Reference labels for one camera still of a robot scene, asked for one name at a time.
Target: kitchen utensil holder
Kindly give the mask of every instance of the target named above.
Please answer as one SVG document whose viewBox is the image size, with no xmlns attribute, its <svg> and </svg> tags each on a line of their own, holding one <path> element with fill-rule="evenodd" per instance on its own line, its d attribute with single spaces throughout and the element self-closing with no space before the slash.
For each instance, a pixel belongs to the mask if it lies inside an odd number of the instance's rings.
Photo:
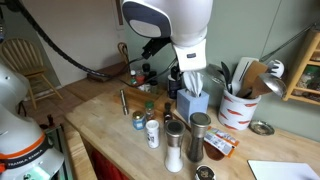
<svg viewBox="0 0 320 180">
<path fill-rule="evenodd" d="M 224 90 L 218 119 L 229 129 L 244 130 L 251 122 L 261 96 L 255 99 L 243 99 Z"/>
</svg>

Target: butcher block counter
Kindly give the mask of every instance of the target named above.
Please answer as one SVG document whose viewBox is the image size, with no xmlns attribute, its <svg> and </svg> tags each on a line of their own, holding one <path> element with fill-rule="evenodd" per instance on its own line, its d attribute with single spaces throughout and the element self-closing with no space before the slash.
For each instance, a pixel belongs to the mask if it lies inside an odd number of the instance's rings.
<svg viewBox="0 0 320 180">
<path fill-rule="evenodd" d="M 209 166 L 217 179 L 255 179 L 248 160 L 307 163 L 320 175 L 320 143 L 276 128 L 275 134 L 271 136 L 260 136 L 249 129 L 230 130 L 219 123 L 216 111 L 211 107 L 207 112 L 211 118 L 211 126 L 240 141 L 234 154 L 231 158 L 214 161 L 208 158 L 203 150 L 204 159 L 199 163 L 191 163 L 186 157 L 191 135 L 186 131 L 181 152 L 184 166 L 178 173 L 171 173 L 164 165 L 167 145 L 161 108 L 166 101 L 174 102 L 166 98 L 165 92 L 159 97 L 150 97 L 156 101 L 156 119 L 160 123 L 160 146 L 151 149 L 148 147 L 144 130 L 135 130 L 132 125 L 132 113 L 143 110 L 148 96 L 139 93 L 135 96 L 126 88 L 130 114 L 124 115 L 118 98 L 120 88 L 122 87 L 104 92 L 79 105 L 67 114 L 66 118 L 83 138 L 130 179 L 194 179 L 199 165 Z"/>
</svg>

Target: white paper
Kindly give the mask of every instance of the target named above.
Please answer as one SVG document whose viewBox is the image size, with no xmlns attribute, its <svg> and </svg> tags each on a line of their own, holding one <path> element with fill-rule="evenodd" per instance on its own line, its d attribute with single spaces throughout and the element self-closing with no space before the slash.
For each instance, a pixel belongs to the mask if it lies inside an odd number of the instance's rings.
<svg viewBox="0 0 320 180">
<path fill-rule="evenodd" d="M 183 73 L 183 80 L 191 94 L 199 97 L 203 87 L 203 75 L 199 72 L 187 71 Z"/>
<path fill-rule="evenodd" d="M 306 163 L 248 160 L 257 180 L 320 180 Z"/>
</svg>

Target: wooden spoon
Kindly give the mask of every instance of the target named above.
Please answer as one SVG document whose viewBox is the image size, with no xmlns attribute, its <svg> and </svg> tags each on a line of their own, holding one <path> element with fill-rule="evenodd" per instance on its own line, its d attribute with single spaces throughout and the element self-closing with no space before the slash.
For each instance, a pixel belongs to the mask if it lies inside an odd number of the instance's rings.
<svg viewBox="0 0 320 180">
<path fill-rule="evenodd" d="M 252 85 L 252 92 L 249 99 L 255 99 L 260 95 L 272 92 L 272 90 L 262 81 L 260 76 L 257 76 Z"/>
<path fill-rule="evenodd" d="M 259 61 L 253 61 L 244 74 L 241 89 L 238 92 L 237 97 L 244 97 L 246 94 L 248 94 L 248 90 L 252 88 L 252 85 L 257 76 L 261 73 L 265 73 L 267 70 L 267 65 Z"/>
</svg>

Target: wooden countertop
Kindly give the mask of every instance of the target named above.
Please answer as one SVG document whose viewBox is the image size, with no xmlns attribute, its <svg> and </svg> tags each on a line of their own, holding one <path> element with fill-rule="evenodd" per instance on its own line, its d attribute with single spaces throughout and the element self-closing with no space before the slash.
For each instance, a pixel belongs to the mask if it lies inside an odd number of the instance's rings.
<svg viewBox="0 0 320 180">
<path fill-rule="evenodd" d="M 171 173 L 164 166 L 167 146 L 161 115 L 158 113 L 157 116 L 160 122 L 160 146 L 150 149 L 144 131 L 137 131 L 132 126 L 134 109 L 130 109 L 130 115 L 123 115 L 122 106 L 115 102 L 114 94 L 119 94 L 119 89 L 105 92 L 79 105 L 66 118 L 83 138 L 130 179 L 194 179 L 199 165 L 211 167 L 218 179 L 254 179 L 247 160 L 304 162 L 320 175 L 320 143 L 281 129 L 275 129 L 272 136 L 259 136 L 249 129 L 230 130 L 219 123 L 213 108 L 207 112 L 211 126 L 240 141 L 235 153 L 231 158 L 213 161 L 204 150 L 204 159 L 200 163 L 191 163 L 186 157 L 190 142 L 190 133 L 186 131 L 182 143 L 184 167 L 178 173 Z"/>
<path fill-rule="evenodd" d="M 73 165 L 74 178 L 77 180 L 97 179 L 80 134 L 67 122 L 63 123 L 63 129 Z"/>
</svg>

